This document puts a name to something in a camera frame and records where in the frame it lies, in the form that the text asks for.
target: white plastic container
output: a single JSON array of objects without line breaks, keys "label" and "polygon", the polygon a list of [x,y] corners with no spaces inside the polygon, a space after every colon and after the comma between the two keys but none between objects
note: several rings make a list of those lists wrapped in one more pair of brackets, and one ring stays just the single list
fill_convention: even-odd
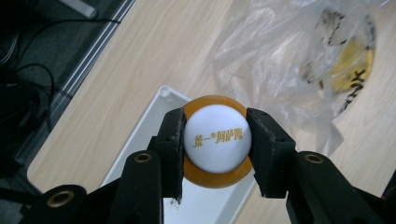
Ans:
[{"label": "white plastic container", "polygon": [[[163,116],[168,111],[182,107],[189,100],[168,86],[160,87],[102,186],[121,176],[129,155],[147,149],[151,136],[157,135]],[[181,204],[175,203],[172,199],[163,200],[164,223],[233,223],[254,183],[253,171],[239,183],[224,189],[206,189],[184,179]]]}]

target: plastic bag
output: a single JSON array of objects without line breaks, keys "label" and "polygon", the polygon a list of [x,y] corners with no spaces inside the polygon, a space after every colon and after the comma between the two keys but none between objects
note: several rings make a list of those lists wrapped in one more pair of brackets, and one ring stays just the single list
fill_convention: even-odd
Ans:
[{"label": "plastic bag", "polygon": [[373,64],[369,4],[235,1],[213,51],[218,86],[271,114],[292,137],[311,133],[316,142],[300,149],[329,156],[343,142],[332,121],[361,91]]}]

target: wooden table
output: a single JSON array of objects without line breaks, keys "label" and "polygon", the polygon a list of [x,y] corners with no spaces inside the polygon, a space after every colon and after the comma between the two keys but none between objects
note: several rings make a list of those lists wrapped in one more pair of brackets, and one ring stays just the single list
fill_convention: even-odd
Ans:
[{"label": "wooden table", "polygon": [[[40,190],[97,189],[163,84],[191,99],[219,93],[208,52],[231,0],[136,1],[29,167]],[[375,10],[377,51],[365,89],[337,119],[345,137],[331,159],[356,187],[381,195],[396,168],[396,2]],[[288,223],[284,200],[256,187],[236,223]]]}]

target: black cable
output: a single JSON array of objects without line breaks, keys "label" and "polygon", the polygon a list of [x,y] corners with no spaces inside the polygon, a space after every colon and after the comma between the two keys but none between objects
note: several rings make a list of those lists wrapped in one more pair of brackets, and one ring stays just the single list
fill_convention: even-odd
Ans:
[{"label": "black cable", "polygon": [[49,129],[49,132],[51,132],[52,125],[51,125],[51,122],[50,122],[50,114],[51,114],[50,111],[51,111],[51,103],[52,103],[53,97],[55,95],[55,80],[54,80],[53,74],[48,69],[48,67],[44,66],[41,63],[29,63],[29,64],[26,64],[26,65],[18,68],[16,70],[16,74],[18,74],[23,69],[26,69],[26,68],[29,68],[29,67],[35,67],[35,66],[44,69],[47,72],[47,75],[49,76],[49,80],[50,80],[50,91],[49,91],[49,94],[47,94],[46,90],[41,85],[39,85],[37,83],[34,83],[34,82],[29,82],[29,84],[34,86],[34,87],[36,87],[37,89],[43,91],[45,93],[45,95],[47,96],[47,98],[48,98],[48,104],[47,104],[47,127]]},{"label": "black cable", "polygon": [[19,73],[23,69],[26,69],[26,68],[29,68],[29,67],[34,67],[34,66],[37,66],[37,67],[40,67],[40,68],[44,69],[47,72],[47,75],[49,75],[49,80],[50,80],[50,95],[49,95],[49,97],[50,97],[50,99],[52,101],[53,96],[55,95],[55,79],[53,78],[53,74],[48,69],[48,67],[44,66],[41,63],[28,63],[28,64],[18,68],[15,71],[15,73]]},{"label": "black cable", "polygon": [[38,37],[38,35],[41,34],[41,32],[47,30],[51,26],[54,26],[54,25],[57,25],[57,24],[61,24],[61,23],[67,23],[67,22],[115,22],[116,24],[120,24],[120,21],[114,21],[114,20],[108,20],[108,19],[97,19],[97,20],[71,19],[71,20],[61,20],[61,21],[50,22],[49,24],[44,25],[37,32],[35,32],[35,34],[33,35],[32,39],[30,40],[30,42],[26,45],[24,50],[21,52],[21,57],[17,60],[17,65],[16,66],[18,66],[18,64],[21,62],[26,50],[29,49],[29,47],[32,45],[32,43],[35,41],[35,39]]}]

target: screw hole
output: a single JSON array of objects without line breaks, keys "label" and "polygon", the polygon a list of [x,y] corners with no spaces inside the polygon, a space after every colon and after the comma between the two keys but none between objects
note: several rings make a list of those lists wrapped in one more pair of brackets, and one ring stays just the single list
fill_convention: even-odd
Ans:
[{"label": "screw hole", "polygon": [[137,162],[147,162],[151,160],[151,155],[148,153],[142,153],[134,157],[134,160]]},{"label": "screw hole", "polygon": [[316,163],[316,164],[323,163],[323,159],[317,155],[314,155],[314,154],[307,154],[304,157],[307,161],[310,161],[312,163]]},{"label": "screw hole", "polygon": [[52,195],[48,200],[47,200],[47,205],[49,207],[61,207],[70,201],[73,200],[75,196],[75,193],[72,190],[63,190],[61,192],[58,192],[54,195]]}]

